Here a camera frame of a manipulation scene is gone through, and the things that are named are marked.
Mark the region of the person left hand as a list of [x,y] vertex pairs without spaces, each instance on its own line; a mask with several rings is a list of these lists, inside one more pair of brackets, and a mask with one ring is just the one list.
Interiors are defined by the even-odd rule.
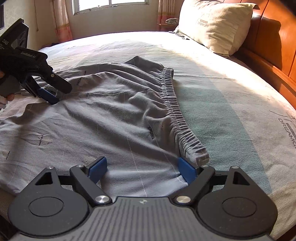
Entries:
[[1,71],[1,105],[15,98],[14,80]]

